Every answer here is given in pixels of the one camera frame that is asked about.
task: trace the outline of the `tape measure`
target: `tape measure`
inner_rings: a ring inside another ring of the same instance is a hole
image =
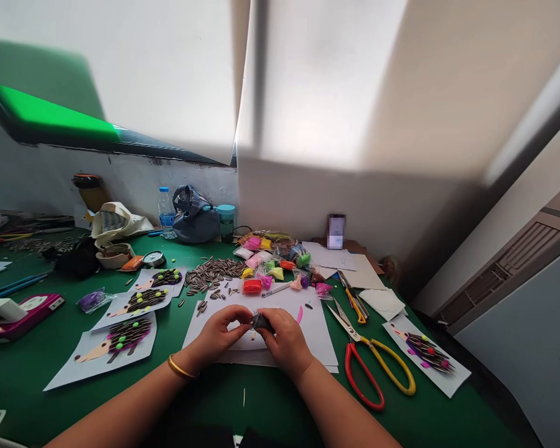
[[[166,262],[166,257],[160,251],[153,251],[143,257],[143,264],[152,268],[162,266]]]

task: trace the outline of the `window blind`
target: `window blind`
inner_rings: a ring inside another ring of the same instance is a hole
[[[0,84],[228,164],[249,8],[0,1]]]

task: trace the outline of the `window frame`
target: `window frame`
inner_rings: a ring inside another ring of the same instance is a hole
[[[107,154],[130,154],[133,156],[157,157],[161,159],[175,159],[185,162],[205,163],[218,166],[228,166],[217,161],[200,156],[183,148],[165,147],[135,142],[108,142],[99,139],[66,134],[51,133],[41,129],[29,129],[18,124],[18,120],[0,101],[0,125],[15,140],[28,146],[43,144],[46,146],[62,147],[78,151],[98,151]],[[236,144],[233,145],[230,166],[236,167]]]

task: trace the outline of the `smartphone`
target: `smartphone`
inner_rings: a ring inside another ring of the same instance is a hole
[[[346,215],[328,215],[327,247],[342,250],[344,245],[344,228],[347,224]]]

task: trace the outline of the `window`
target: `window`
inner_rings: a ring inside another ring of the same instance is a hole
[[[13,140],[70,149],[218,164],[207,157],[135,133],[0,84],[0,123]],[[236,148],[232,155],[236,166]]]

